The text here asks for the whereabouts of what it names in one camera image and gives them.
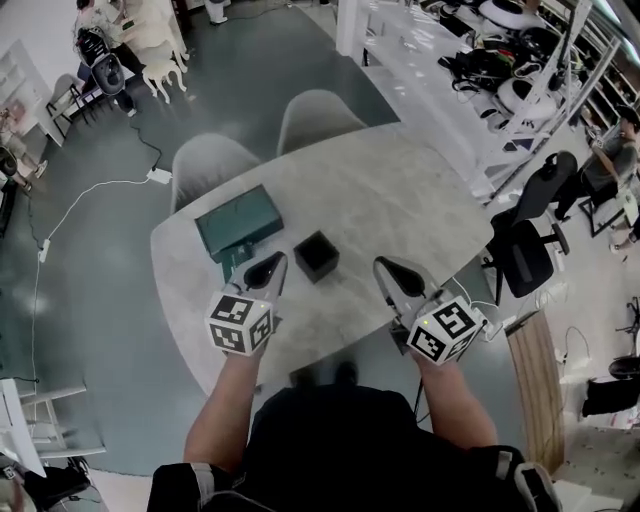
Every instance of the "white wall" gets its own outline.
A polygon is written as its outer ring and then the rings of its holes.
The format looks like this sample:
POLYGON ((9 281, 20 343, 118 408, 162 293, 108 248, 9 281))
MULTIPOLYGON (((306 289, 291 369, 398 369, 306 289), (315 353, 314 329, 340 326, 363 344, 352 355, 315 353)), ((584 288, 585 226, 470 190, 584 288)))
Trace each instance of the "white wall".
POLYGON ((73 51, 75 0, 8 0, 0 8, 0 55, 21 39, 49 89, 60 75, 75 76, 80 60, 73 51))

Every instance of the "white table leg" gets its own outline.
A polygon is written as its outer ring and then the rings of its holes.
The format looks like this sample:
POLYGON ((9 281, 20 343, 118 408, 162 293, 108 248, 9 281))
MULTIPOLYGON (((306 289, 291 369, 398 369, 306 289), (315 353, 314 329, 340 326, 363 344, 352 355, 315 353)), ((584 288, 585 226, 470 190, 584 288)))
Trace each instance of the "white table leg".
POLYGON ((106 453, 104 446, 98 448, 78 448, 76 450, 58 450, 50 452, 40 452, 38 456, 41 459, 66 459, 67 457, 87 457, 88 455, 97 455, 98 453, 106 453))
POLYGON ((20 399, 22 405, 39 404, 46 402, 47 400, 57 400, 58 398, 65 398, 67 396, 77 395, 78 393, 84 393, 87 390, 85 386, 78 386, 75 388, 60 389, 57 391, 49 391, 48 393, 38 393, 37 395, 26 396, 20 399))

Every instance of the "white cable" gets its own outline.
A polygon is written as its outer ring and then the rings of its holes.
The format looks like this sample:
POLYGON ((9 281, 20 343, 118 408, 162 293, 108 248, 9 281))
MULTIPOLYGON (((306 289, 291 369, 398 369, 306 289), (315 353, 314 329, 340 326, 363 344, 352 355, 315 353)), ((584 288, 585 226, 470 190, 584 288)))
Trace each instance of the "white cable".
POLYGON ((65 221, 65 219, 69 216, 69 213, 71 213, 71 210, 73 209, 73 207, 75 205, 78 204, 78 201, 80 201, 80 199, 82 199, 82 196, 84 196, 85 194, 88 194, 89 192, 91 192, 92 190, 101 187, 102 185, 111 185, 113 183, 129 183, 131 185, 144 185, 145 183, 148 183, 149 180, 151 180, 151 178, 147 178, 144 181, 129 181, 129 180, 114 180, 114 181, 105 181, 102 183, 96 183, 93 187, 88 188, 87 190, 85 190, 82 194, 80 194, 78 196, 78 199, 76 199, 73 204, 69 207, 69 209, 67 210, 67 213, 64 214, 64 217, 62 217, 62 220, 60 222, 58 222, 58 225, 53 228, 53 231, 51 232, 51 234, 47 237, 48 240, 51 240, 51 238, 53 237, 53 235, 55 234, 56 231, 58 231, 58 229, 60 228, 60 226, 62 225, 62 223, 65 221))
POLYGON ((456 283, 460 287, 460 289, 467 296, 467 302, 469 304, 471 304, 471 295, 469 295, 469 292, 466 290, 466 288, 460 284, 460 282, 456 279, 456 276, 453 276, 451 279, 453 279, 453 282, 456 283))
MULTIPOLYGON (((58 225, 53 229, 53 231, 51 232, 51 234, 47 237, 47 240, 51 240, 51 238, 53 237, 53 235, 56 233, 56 231, 58 231, 58 229, 60 229, 60 226, 62 226, 62 223, 65 221, 65 219, 69 216, 69 213, 71 213, 71 210, 73 210, 73 207, 75 205, 78 204, 78 202, 80 201, 80 199, 82 199, 82 197, 85 194, 88 194, 89 192, 91 192, 92 190, 95 190, 98 187, 101 187, 102 185, 111 185, 111 184, 115 184, 115 183, 128 183, 130 185, 144 185, 145 183, 148 183, 151 180, 151 178, 147 178, 144 181, 130 181, 130 180, 113 180, 113 181, 105 181, 102 183, 96 183, 95 185, 93 185, 92 187, 88 188, 87 190, 85 190, 84 192, 82 192, 78 198, 73 202, 73 204, 69 207, 69 209, 67 210, 67 212, 64 214, 64 216, 62 217, 62 220, 60 222, 58 222, 58 225)), ((37 301, 38 301, 38 281, 40 280, 40 251, 38 251, 38 267, 36 270, 36 284, 34 286, 33 289, 33 312, 31 315, 31 367, 33 369, 33 380, 36 380, 36 307, 37 307, 37 301)), ((33 383, 33 392, 34 394, 37 393, 38 391, 38 384, 36 382, 33 383)), ((31 430, 31 435, 33 435, 33 431, 35 430, 35 423, 37 420, 37 413, 38 413, 38 408, 37 405, 34 404, 33 405, 33 428, 31 430)))
POLYGON ((467 289, 460 284, 460 281, 456 279, 456 276, 453 276, 451 279, 453 279, 453 281, 460 287, 460 289, 467 296, 467 302, 469 303, 469 306, 473 306, 474 304, 484 304, 485 306, 492 306, 498 310, 500 309, 499 306, 496 306, 495 304, 491 304, 490 302, 483 302, 481 300, 471 300, 471 295, 469 295, 469 292, 467 291, 467 289))
MULTIPOLYGON (((36 284, 33 287, 33 312, 31 314, 31 368, 33 369, 33 394, 38 393, 38 383, 36 382, 36 308, 38 306, 38 281, 40 280, 40 253, 37 256, 38 267, 36 270, 36 284)), ((31 435, 36 428, 36 421, 38 419, 38 406, 33 404, 33 428, 31 429, 31 435)))
POLYGON ((499 306, 496 306, 495 304, 491 304, 491 302, 483 302, 483 301, 481 301, 481 300, 474 300, 474 301, 471 301, 471 303, 470 303, 469 305, 470 305, 470 306, 473 306, 474 304, 484 304, 485 306, 491 306, 491 307, 493 307, 493 308, 500 309, 500 307, 499 307, 499 306))

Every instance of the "black shirt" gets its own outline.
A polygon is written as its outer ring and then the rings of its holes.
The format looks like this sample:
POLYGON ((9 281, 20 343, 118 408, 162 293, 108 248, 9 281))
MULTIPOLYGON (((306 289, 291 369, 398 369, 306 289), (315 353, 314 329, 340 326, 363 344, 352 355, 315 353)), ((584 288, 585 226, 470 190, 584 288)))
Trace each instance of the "black shirt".
POLYGON ((163 466, 148 511, 513 511, 487 450, 464 451, 421 430, 398 393, 285 389, 256 414, 237 475, 163 466))

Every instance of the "black box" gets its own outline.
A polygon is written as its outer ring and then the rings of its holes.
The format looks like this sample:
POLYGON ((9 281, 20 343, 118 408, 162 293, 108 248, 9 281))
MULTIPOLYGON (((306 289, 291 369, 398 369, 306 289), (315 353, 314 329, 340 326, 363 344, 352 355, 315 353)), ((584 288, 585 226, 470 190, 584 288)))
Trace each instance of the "black box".
POLYGON ((312 283, 317 283, 338 266, 340 253, 322 231, 316 231, 293 248, 296 263, 312 283))

